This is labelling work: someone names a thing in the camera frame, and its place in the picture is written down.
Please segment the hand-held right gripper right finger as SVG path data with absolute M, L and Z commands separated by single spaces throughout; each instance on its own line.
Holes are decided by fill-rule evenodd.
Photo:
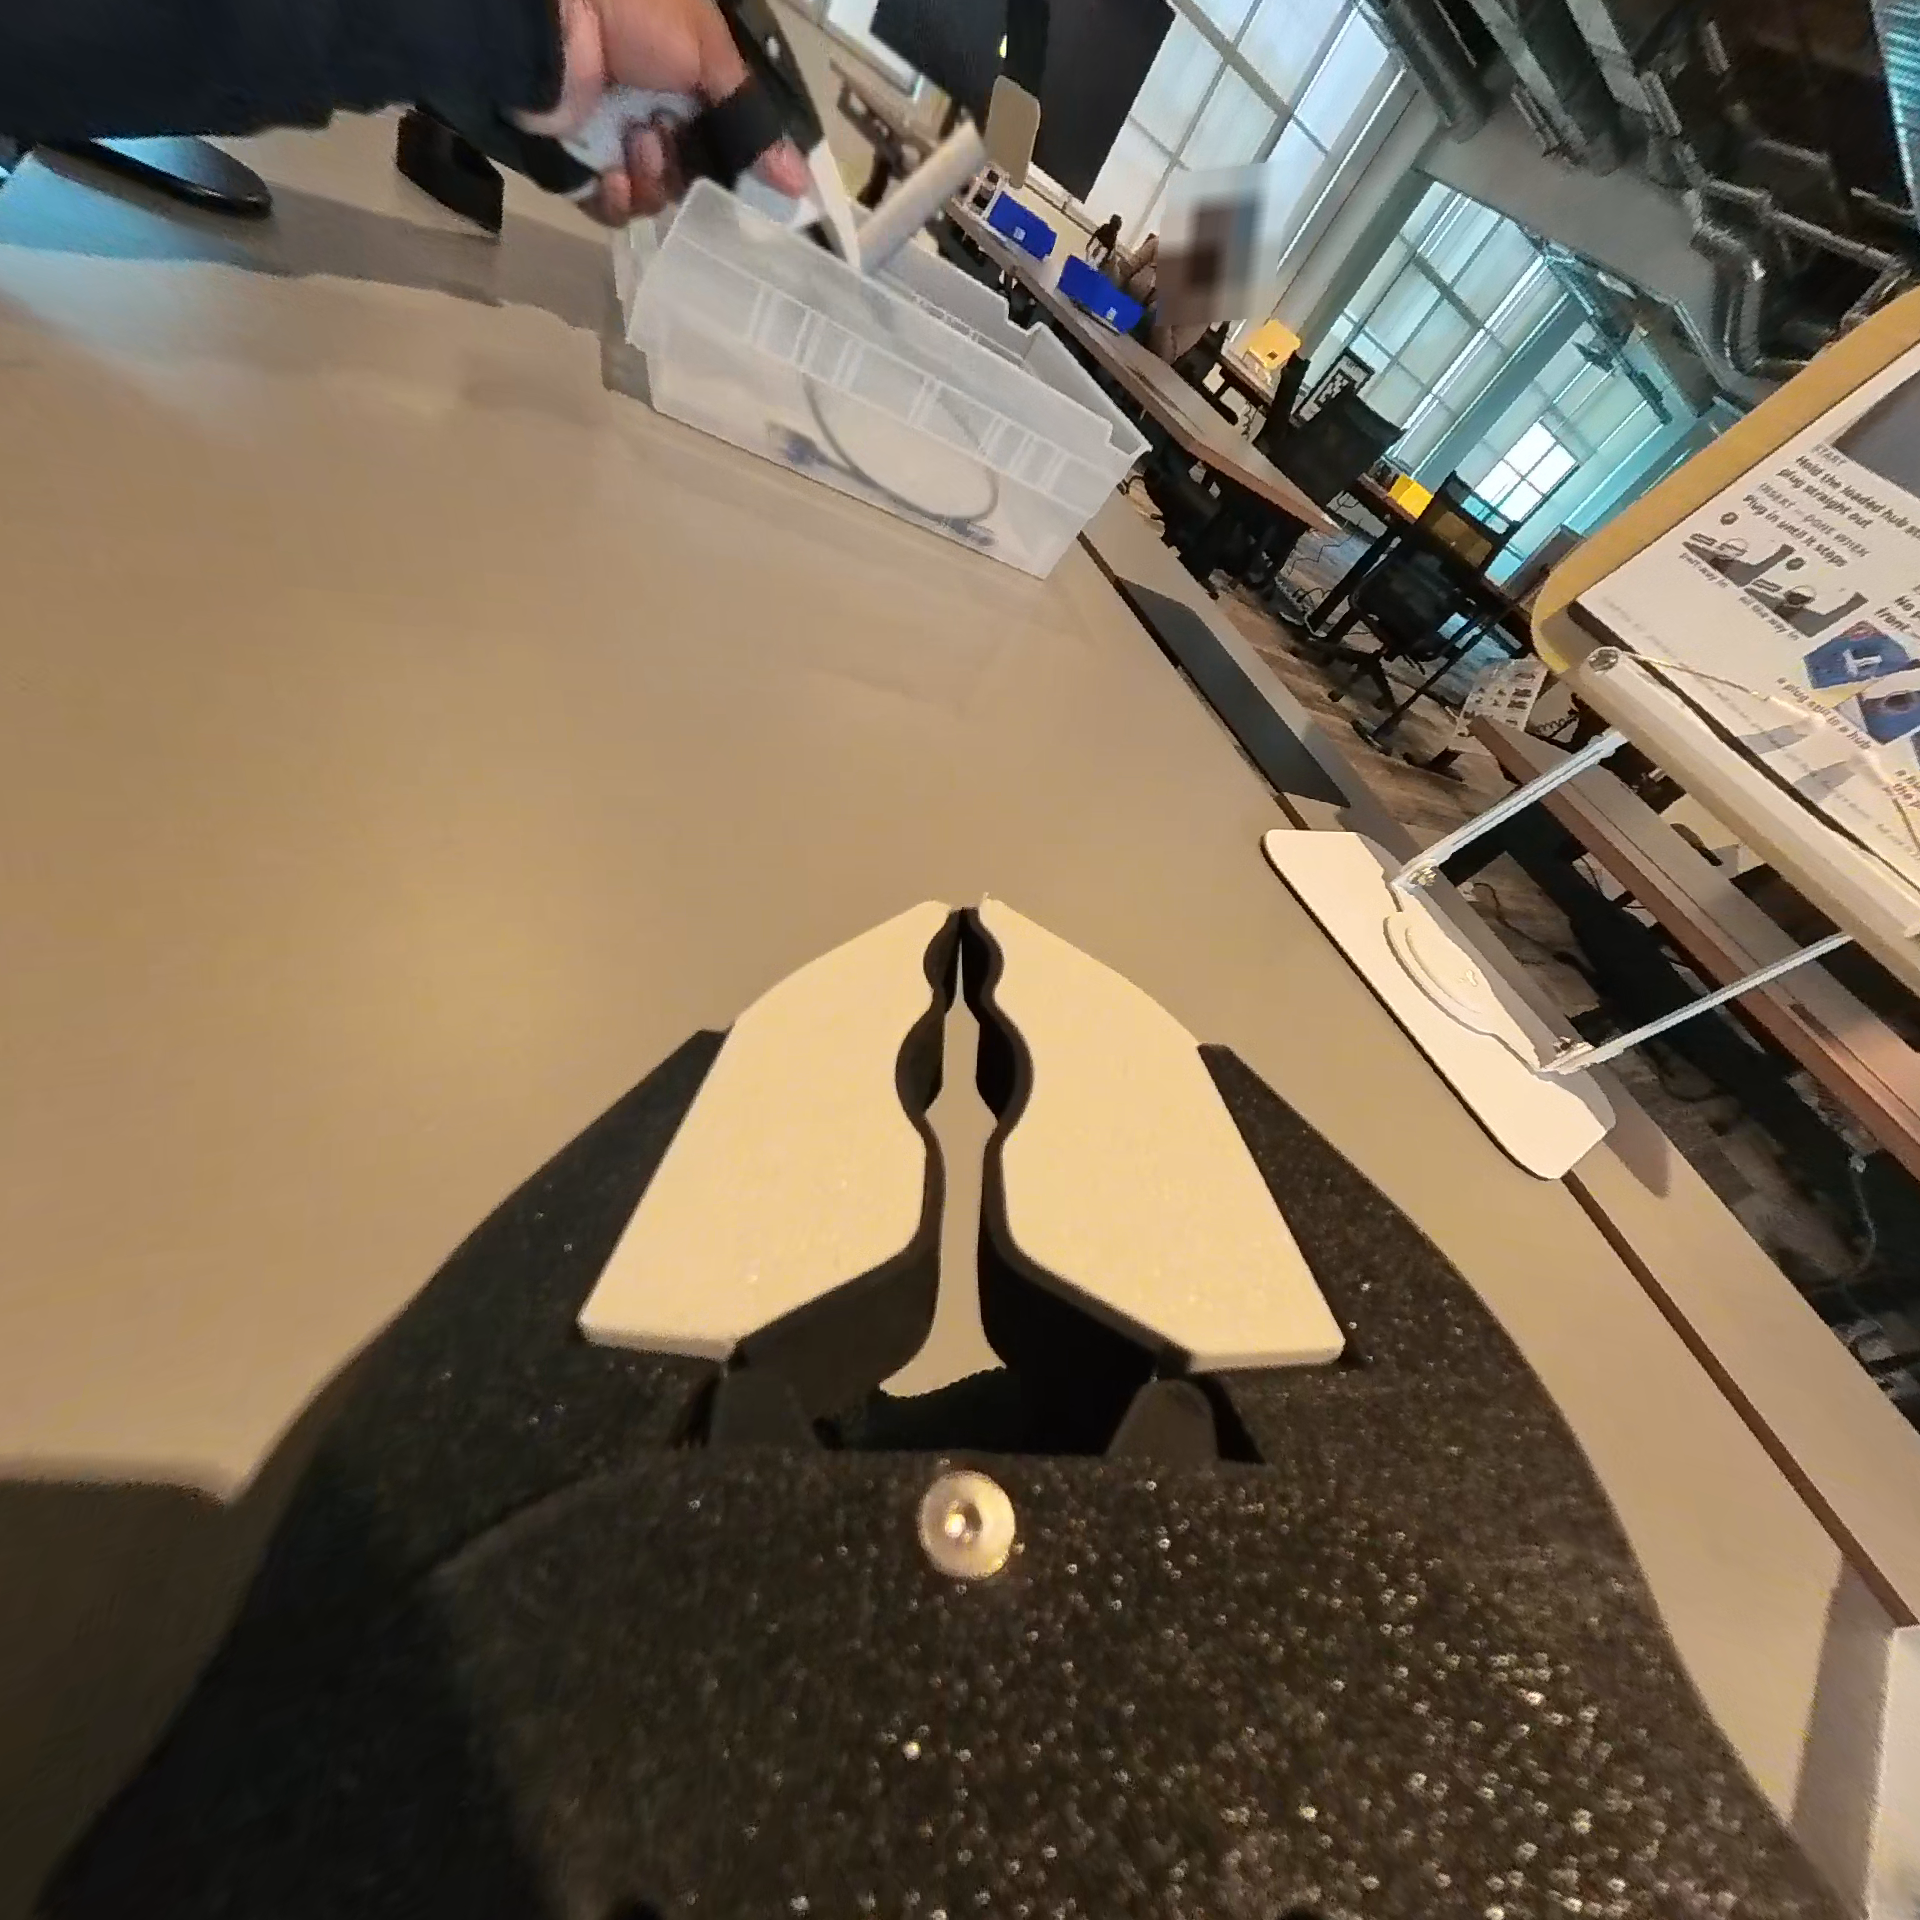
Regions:
M 1257 1459 L 1227 1379 L 1324 1369 L 1347 1336 L 1202 1042 L 1000 899 L 967 913 L 967 1006 L 980 1326 L 1039 1451 Z

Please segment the white document stand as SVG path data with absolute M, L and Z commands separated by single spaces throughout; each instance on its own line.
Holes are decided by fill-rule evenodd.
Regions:
M 1833 899 L 1829 914 L 1837 926 L 1831 938 L 1791 952 L 1787 959 L 1617 1041 L 1588 1044 L 1555 1039 L 1544 1020 L 1522 1008 L 1519 992 L 1484 972 L 1476 946 L 1433 906 L 1431 889 L 1445 878 L 1448 865 L 1471 846 L 1597 768 L 1625 743 L 1651 736 L 1658 730 L 1651 720 L 1658 694 L 1704 704 L 1715 691 L 1725 699 L 1786 708 L 1799 730 L 1826 730 L 1842 743 L 1840 780 L 1875 782 L 1897 826 L 1905 832 L 1914 831 L 1907 794 L 1887 767 L 1881 743 L 1808 689 L 1748 683 L 1723 670 L 1666 659 L 1623 640 L 1591 647 L 1573 670 L 1583 694 L 1594 694 L 1595 682 L 1605 676 L 1612 686 L 1600 704 L 1620 716 L 1623 727 L 1610 727 L 1551 774 L 1524 782 L 1401 865 L 1393 865 L 1378 841 L 1361 832 L 1274 831 L 1261 841 L 1269 868 L 1396 1020 L 1428 1067 L 1476 1118 L 1482 1131 L 1540 1183 L 1561 1183 L 1615 1130 L 1617 1112 L 1594 1080 L 1597 1067 L 1847 944 L 1916 942 L 1914 878 L 1888 857 L 1877 836 L 1859 836 L 1844 823 L 1831 822 L 1829 831 L 1840 834 L 1851 854 L 1818 855 L 1810 827 L 1777 823 L 1768 832 L 1791 841 L 1802 866 L 1833 871 L 1833 878 L 1825 880 Z

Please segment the instruction sheet on stand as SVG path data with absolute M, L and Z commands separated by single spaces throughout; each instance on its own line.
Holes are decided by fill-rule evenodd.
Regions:
M 1565 686 L 1917 988 L 1917 296 L 1551 576 Z

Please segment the clear plastic bin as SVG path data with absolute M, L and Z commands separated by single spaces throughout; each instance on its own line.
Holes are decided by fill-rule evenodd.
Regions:
M 612 240 L 612 281 L 657 412 L 1034 579 L 1147 454 L 1050 327 L 923 247 L 864 279 L 698 183 Z

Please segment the person's left forearm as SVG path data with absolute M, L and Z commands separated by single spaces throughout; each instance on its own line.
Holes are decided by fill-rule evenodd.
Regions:
M 81 137 L 322 128 L 336 112 L 541 112 L 564 80 L 546 2 L 4 2 L 3 131 Z

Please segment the large black monitor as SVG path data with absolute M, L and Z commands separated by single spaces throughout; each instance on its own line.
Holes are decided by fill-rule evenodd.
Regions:
M 1164 2 L 879 2 L 871 32 L 984 124 L 997 80 L 1041 103 L 1034 162 L 1087 200 L 1156 63 Z

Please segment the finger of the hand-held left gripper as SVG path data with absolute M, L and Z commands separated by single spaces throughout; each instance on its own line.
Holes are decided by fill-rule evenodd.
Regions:
M 832 156 L 829 142 L 821 137 L 804 148 L 795 137 L 791 145 L 803 156 L 808 170 L 808 192 L 800 198 L 799 209 L 791 216 L 794 234 L 829 252 L 856 274 L 864 274 L 867 266 L 861 262 L 858 234 L 860 212 L 848 198 L 847 180 L 841 176 L 840 161 Z

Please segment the black desk mat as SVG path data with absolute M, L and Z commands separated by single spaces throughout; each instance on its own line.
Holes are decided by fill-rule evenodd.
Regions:
M 1116 593 L 1276 796 L 1331 810 L 1348 804 L 1321 759 L 1195 609 L 1125 576 Z

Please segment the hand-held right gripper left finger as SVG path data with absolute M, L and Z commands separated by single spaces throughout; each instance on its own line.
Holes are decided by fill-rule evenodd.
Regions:
M 770 1376 L 812 1424 L 919 1356 L 961 930 L 959 910 L 915 903 L 731 1022 L 578 1313 L 589 1344 Z

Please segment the brown office desk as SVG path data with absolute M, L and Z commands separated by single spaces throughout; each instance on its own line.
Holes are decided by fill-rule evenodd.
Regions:
M 1060 296 L 1057 270 L 1000 235 L 967 203 L 948 206 L 967 244 L 1009 279 L 1147 438 L 1136 468 L 1162 536 L 1208 590 L 1265 537 L 1337 537 L 1331 515 L 1274 467 L 1171 363 Z

